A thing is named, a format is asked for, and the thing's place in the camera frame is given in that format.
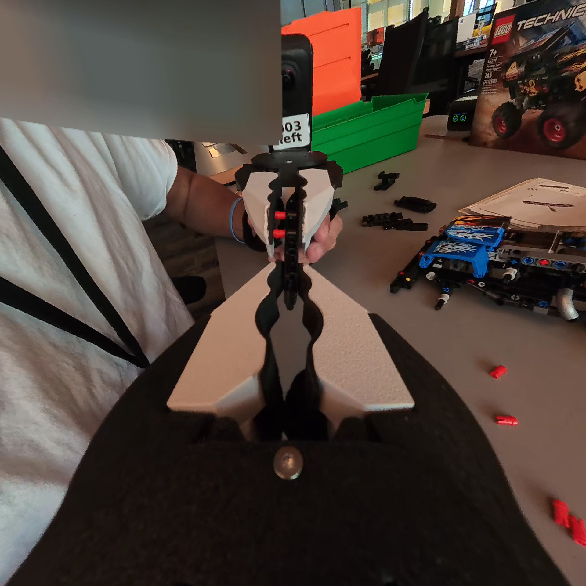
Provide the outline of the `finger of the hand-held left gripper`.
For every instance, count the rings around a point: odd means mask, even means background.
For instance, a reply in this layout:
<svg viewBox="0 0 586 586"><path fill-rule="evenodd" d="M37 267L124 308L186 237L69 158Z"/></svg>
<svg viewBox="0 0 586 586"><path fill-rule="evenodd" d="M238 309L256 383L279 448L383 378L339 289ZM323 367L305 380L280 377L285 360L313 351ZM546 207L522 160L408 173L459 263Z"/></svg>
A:
<svg viewBox="0 0 586 586"><path fill-rule="evenodd" d="M278 174L251 173L245 187L241 188L241 195L245 210L244 241L254 250L265 248L272 260L279 246L274 234L280 228L279 213L282 211L282 188Z"/></svg>
<svg viewBox="0 0 586 586"><path fill-rule="evenodd" d="M321 242L330 228L332 184L327 171L300 171L306 181L299 221L299 253L306 253L314 239Z"/></svg>

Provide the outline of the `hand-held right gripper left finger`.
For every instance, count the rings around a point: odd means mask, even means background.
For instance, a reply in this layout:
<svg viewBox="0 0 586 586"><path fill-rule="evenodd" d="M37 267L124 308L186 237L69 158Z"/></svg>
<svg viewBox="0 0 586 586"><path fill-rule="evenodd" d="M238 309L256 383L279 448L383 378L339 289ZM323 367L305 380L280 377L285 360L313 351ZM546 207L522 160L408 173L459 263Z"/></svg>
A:
<svg viewBox="0 0 586 586"><path fill-rule="evenodd" d="M170 410L231 418L247 439L262 436L258 416L283 400L270 338L281 274L281 264L269 264L212 312L167 400Z"/></svg>

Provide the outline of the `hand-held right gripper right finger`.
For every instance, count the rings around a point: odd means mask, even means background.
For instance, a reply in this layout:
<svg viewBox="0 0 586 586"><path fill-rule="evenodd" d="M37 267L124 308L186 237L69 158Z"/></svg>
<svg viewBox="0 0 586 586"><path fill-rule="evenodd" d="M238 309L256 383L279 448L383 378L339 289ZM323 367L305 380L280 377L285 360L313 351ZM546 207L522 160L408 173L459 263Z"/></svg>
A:
<svg viewBox="0 0 586 586"><path fill-rule="evenodd" d="M286 395L287 439L326 440L349 418L414 407L376 315L309 266L302 268L299 296L310 340L305 367Z"/></svg>

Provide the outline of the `long black lego beam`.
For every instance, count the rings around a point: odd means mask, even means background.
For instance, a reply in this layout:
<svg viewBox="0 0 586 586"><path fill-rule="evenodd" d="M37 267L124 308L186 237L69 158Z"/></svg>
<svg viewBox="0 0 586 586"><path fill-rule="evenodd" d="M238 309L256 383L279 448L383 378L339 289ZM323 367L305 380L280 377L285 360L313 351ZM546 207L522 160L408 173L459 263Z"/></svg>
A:
<svg viewBox="0 0 586 586"><path fill-rule="evenodd" d="M282 285L284 303L287 310L292 311L298 297L299 282L299 246L303 228L304 191L300 185L295 187L285 207L285 236Z"/></svg>

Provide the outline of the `person's left forearm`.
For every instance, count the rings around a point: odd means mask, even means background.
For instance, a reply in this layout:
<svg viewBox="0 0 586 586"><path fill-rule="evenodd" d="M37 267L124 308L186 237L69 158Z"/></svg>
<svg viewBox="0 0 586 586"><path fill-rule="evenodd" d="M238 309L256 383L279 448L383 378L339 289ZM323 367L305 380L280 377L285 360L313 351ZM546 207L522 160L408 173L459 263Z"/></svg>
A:
<svg viewBox="0 0 586 586"><path fill-rule="evenodd" d="M179 167L166 196L164 215L199 234L232 238L229 212L237 194L216 181ZM234 214L234 229L243 238L243 203Z"/></svg>

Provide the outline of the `black studded lego assembly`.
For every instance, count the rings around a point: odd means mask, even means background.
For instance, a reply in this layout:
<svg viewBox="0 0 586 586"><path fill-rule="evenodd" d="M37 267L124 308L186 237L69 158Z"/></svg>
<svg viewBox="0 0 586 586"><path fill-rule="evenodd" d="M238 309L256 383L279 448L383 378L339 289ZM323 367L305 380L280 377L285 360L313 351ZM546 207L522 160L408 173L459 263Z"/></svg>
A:
<svg viewBox="0 0 586 586"><path fill-rule="evenodd" d="M382 227L383 230L395 229L404 220L400 212L380 213L362 217L362 227Z"/></svg>

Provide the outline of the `black lego panel piece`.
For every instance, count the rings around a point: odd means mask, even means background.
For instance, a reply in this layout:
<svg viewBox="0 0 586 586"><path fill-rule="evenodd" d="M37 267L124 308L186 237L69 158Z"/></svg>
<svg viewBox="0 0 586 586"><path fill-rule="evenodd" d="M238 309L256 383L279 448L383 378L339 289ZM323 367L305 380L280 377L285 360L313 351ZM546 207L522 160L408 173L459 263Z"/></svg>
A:
<svg viewBox="0 0 586 586"><path fill-rule="evenodd" d="M436 202L414 196L403 196L394 201L394 205L400 209L406 209L419 214L428 214L436 209Z"/></svg>

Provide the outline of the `blue flame lego truck model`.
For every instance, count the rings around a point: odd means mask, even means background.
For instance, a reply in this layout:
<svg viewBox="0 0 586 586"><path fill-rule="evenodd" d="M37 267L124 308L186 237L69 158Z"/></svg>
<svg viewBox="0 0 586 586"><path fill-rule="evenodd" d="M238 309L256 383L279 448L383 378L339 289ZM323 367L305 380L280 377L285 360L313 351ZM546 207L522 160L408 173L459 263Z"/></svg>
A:
<svg viewBox="0 0 586 586"><path fill-rule="evenodd" d="M523 229L511 217L459 216L397 273L390 293L420 278L439 286L435 310L471 287L499 306L585 322L585 229Z"/></svg>

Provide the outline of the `lego instruction booklet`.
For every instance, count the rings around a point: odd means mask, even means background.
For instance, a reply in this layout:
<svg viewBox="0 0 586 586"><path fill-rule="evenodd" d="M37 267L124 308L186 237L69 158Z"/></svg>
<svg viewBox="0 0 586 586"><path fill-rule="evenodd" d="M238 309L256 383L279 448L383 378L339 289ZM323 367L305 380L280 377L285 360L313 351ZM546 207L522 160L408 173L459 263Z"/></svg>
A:
<svg viewBox="0 0 586 586"><path fill-rule="evenodd" d="M518 228L585 228L585 188L529 179L460 209L462 215L509 217Z"/></svg>

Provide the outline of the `person's left hand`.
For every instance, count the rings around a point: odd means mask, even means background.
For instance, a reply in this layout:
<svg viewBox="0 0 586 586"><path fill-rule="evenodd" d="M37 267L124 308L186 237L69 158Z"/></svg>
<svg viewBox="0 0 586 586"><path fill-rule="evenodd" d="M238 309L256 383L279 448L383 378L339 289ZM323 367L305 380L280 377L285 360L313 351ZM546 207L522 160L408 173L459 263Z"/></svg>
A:
<svg viewBox="0 0 586 586"><path fill-rule="evenodd" d="M306 249L306 263L314 264L331 251L336 245L342 228L343 222L339 215L334 216L333 219L326 216Z"/></svg>

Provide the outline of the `blue wristband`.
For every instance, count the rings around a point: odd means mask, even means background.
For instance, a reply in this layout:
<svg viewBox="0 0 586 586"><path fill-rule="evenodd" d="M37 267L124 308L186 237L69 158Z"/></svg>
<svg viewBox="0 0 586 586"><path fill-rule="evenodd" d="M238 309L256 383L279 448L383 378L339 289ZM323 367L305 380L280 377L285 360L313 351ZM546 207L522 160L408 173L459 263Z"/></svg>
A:
<svg viewBox="0 0 586 586"><path fill-rule="evenodd" d="M238 243L240 244L245 244L244 239L238 237L234 226L235 226L235 219L234 219L234 214L236 212L236 207L239 203L242 202L242 198L241 196L237 196L237 198L233 201L231 207L230 207L230 212L229 212L229 229L230 229L230 234L231 237L236 240Z"/></svg>

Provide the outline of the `orange plastic bin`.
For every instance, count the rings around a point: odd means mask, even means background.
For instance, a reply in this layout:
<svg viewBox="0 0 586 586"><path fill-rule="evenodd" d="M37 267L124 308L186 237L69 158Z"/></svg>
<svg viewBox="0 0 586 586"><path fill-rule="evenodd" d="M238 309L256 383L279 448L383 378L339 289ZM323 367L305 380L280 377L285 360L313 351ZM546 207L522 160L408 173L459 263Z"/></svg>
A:
<svg viewBox="0 0 586 586"><path fill-rule="evenodd" d="M362 11L321 12L282 26L282 34L303 34L313 49L312 115L361 99Z"/></svg>

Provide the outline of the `black rounded object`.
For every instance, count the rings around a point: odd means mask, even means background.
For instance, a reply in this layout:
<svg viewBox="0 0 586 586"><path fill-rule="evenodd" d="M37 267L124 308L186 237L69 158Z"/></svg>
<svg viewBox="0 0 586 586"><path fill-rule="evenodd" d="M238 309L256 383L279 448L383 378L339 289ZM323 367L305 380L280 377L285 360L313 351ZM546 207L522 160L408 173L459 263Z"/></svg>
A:
<svg viewBox="0 0 586 586"><path fill-rule="evenodd" d="M171 281L186 305L197 303L206 295L206 280L199 275L172 277Z"/></svg>

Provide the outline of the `black computer monitor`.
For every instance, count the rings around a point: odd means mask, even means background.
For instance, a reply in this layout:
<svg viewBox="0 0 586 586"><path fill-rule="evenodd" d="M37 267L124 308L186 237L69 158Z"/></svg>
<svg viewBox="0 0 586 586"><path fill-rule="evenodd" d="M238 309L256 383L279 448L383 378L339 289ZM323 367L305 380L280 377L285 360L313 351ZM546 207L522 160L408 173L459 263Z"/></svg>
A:
<svg viewBox="0 0 586 586"><path fill-rule="evenodd" d="M425 9L398 27L387 27L373 95L450 91L458 19L443 23Z"/></svg>

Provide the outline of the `black device green display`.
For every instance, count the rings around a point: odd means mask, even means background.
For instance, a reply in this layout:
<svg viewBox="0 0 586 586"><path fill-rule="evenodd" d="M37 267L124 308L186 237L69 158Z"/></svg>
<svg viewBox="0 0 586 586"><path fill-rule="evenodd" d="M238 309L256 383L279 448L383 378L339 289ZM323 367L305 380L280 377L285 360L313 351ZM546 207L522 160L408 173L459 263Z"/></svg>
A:
<svg viewBox="0 0 586 586"><path fill-rule="evenodd" d="M463 95L451 102L448 109L447 131L470 131L472 129L478 95Z"/></svg>

